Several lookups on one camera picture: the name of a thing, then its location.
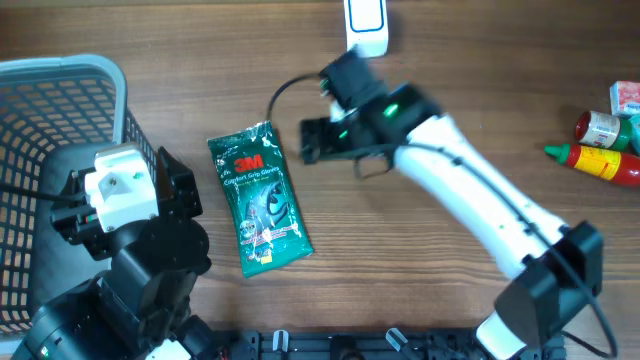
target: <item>wooden table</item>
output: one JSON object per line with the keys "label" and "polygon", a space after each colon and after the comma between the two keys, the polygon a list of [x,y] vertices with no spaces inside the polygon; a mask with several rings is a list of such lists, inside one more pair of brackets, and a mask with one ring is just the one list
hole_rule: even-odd
{"label": "wooden table", "polygon": [[[522,191],[570,224],[606,235],[600,301],[622,359],[640,358],[640,195],[555,164],[545,144],[572,141],[583,109],[607,112],[616,80],[640,80],[640,3],[389,3],[392,86],[437,98],[476,148]],[[0,60],[94,52],[129,82],[129,106],[155,146],[196,174],[213,262],[192,293],[213,328],[327,330],[474,326],[506,282],[480,244],[434,198],[397,173],[355,180],[351,164],[304,167],[297,124],[326,114],[316,84],[274,114],[313,256],[244,279],[228,204],[206,139],[263,119],[289,78],[345,49],[340,2],[0,10]],[[605,342],[589,311],[570,328]],[[571,357],[590,359],[571,346]]]}

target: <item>red label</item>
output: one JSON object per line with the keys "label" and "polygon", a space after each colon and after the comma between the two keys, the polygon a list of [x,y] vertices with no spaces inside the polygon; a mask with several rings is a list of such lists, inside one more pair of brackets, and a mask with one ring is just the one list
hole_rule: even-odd
{"label": "red label", "polygon": [[233,162],[233,164],[236,166],[237,172],[245,172],[264,167],[262,156],[260,154],[257,154],[254,157],[249,156],[246,158],[237,159]]}

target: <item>green plastic package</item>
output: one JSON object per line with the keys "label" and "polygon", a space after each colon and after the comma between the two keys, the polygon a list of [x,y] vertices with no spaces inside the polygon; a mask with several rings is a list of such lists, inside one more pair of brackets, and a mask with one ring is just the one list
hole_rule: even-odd
{"label": "green plastic package", "polygon": [[311,255],[313,248],[271,123],[207,143],[231,207],[244,276]]}

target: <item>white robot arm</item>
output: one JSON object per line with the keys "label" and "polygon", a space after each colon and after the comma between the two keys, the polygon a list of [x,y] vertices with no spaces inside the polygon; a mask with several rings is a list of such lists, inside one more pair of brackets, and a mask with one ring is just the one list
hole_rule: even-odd
{"label": "white robot arm", "polygon": [[[492,181],[552,243],[563,234],[562,219],[544,210],[522,194],[487,162],[456,128],[449,115],[433,116],[407,137],[409,143],[425,144],[463,157],[467,164]],[[528,229],[491,189],[467,168],[455,165],[437,152],[399,148],[394,154],[398,171],[420,184],[484,245],[498,268],[515,279],[525,269],[522,259],[542,256],[547,245],[528,234]],[[525,348],[494,312],[478,327],[477,338],[497,359],[509,359]]]}
{"label": "white robot arm", "polygon": [[545,344],[587,305],[596,311],[615,356],[615,339],[594,299],[602,290],[603,239],[597,230],[587,222],[570,228],[538,206],[415,86],[389,93],[357,50],[319,76],[336,101],[331,118],[302,121],[305,163],[384,156],[390,168],[421,185],[477,237],[512,280],[476,332],[493,357],[510,359]]}

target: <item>wire mesh basket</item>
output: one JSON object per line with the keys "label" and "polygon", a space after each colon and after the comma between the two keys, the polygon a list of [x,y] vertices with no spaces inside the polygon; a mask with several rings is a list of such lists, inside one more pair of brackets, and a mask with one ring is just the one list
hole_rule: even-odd
{"label": "wire mesh basket", "polygon": [[[0,182],[57,194],[96,151],[135,141],[155,178],[155,155],[131,112],[122,71],[98,55],[0,63]],[[0,341],[18,339],[31,315],[106,261],[52,228],[52,203],[0,192]]]}

